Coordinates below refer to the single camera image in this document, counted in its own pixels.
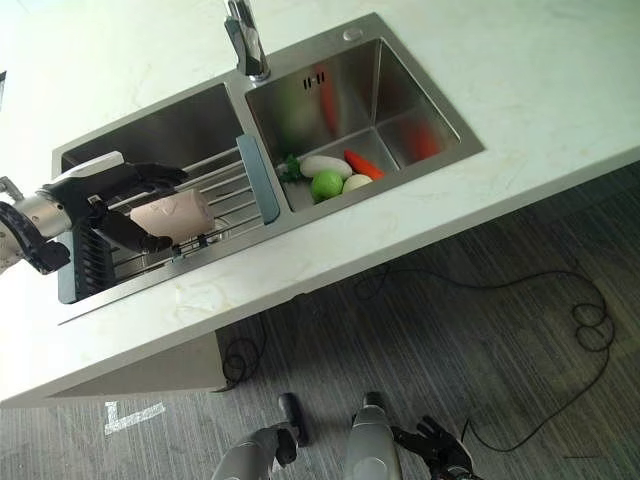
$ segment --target white tape mark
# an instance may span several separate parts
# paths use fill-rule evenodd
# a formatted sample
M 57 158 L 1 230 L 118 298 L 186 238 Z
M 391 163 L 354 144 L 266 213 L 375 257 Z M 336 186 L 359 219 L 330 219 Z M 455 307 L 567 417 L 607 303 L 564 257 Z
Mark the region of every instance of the white tape mark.
M 118 402 L 106 402 L 104 406 L 107 407 L 107 424 L 104 426 L 105 435 L 111 435 L 114 432 L 124 430 L 136 423 L 144 422 L 145 420 L 160 415 L 165 411 L 164 405 L 160 402 L 139 412 L 127 415 L 126 417 L 118 418 Z

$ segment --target white countertop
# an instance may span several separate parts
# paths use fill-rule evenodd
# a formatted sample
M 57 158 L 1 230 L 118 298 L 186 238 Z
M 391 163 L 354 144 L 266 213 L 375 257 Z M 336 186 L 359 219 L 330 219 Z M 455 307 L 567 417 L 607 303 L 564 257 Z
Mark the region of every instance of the white countertop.
M 60 327 L 55 275 L 14 267 L 0 277 L 0 405 L 37 404 L 640 159 L 635 0 L 254 0 L 254 10 L 267 53 L 378 12 L 486 151 Z M 50 178 L 53 148 L 233 68 L 223 18 L 214 0 L 67 1 L 24 15 L 2 60 L 0 174 L 34 189 Z

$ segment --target robotic hand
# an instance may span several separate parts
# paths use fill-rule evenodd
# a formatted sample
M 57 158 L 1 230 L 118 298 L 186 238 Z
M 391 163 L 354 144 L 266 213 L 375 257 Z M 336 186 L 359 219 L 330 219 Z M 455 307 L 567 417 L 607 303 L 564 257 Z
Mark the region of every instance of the robotic hand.
M 109 210 L 107 202 L 142 192 L 171 194 L 186 178 L 177 168 L 127 163 L 120 152 L 78 165 L 27 198 L 7 177 L 0 178 L 0 192 L 15 201 L 0 202 L 0 273 L 22 258 L 42 274 L 60 269 L 69 263 L 69 251 L 51 239 L 81 221 L 137 252 L 171 247 L 171 238 L 150 235 L 123 213 Z
M 466 448 L 433 418 L 422 417 L 418 434 L 391 427 L 397 444 L 420 455 L 433 480 L 481 480 L 473 474 L 473 462 Z

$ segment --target stainless steel sink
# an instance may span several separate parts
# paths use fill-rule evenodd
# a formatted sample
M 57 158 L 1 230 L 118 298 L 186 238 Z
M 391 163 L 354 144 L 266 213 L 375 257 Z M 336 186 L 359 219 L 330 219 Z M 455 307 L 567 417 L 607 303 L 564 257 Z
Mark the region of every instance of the stainless steel sink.
M 70 318 L 240 251 L 482 150 L 425 71 L 375 14 L 267 57 L 271 76 L 237 71 L 181 92 L 54 151 L 54 174 L 113 150 L 129 162 L 184 168 L 207 196 L 211 230 L 170 252 L 139 255 L 79 225 L 61 238 Z M 345 148 L 387 175 L 314 204 L 309 182 L 280 183 L 284 158 Z M 110 206 L 125 213 L 153 197 Z
M 283 170 L 289 154 L 343 158 L 350 149 L 392 173 L 460 144 L 382 38 L 252 90 L 247 101 L 276 171 Z M 294 211 L 315 206 L 309 184 L 281 183 Z M 364 188 L 379 192 L 378 187 Z M 334 202 L 350 200 L 345 195 Z

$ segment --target floor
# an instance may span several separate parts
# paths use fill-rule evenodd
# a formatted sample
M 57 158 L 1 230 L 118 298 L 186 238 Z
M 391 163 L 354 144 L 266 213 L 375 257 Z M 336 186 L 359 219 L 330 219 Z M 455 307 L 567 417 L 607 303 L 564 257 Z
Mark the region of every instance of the floor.
M 392 273 L 381 284 L 385 268 Z M 276 478 L 339 478 L 350 417 L 372 389 L 405 428 L 429 413 L 459 435 L 471 417 L 486 441 L 505 448 L 602 368 L 607 354 L 585 352 L 574 336 L 572 306 L 598 301 L 588 284 L 547 275 L 473 290 L 407 268 L 473 284 L 553 269 L 593 279 L 617 334 L 602 379 L 512 453 L 492 452 L 469 433 L 465 444 L 487 480 L 637 478 L 639 165 L 263 312 L 261 364 L 233 391 L 119 401 L 120 416 L 159 402 L 163 411 L 109 434 L 104 403 L 1 410 L 0 478 L 209 479 L 235 440 L 280 420 L 284 391 L 301 399 L 313 444 Z M 605 322 L 581 338 L 600 345 L 611 332 Z M 224 346 L 243 335 L 259 342 L 260 321 L 219 337 Z M 401 451 L 400 459 L 406 479 L 429 478 L 417 457 Z

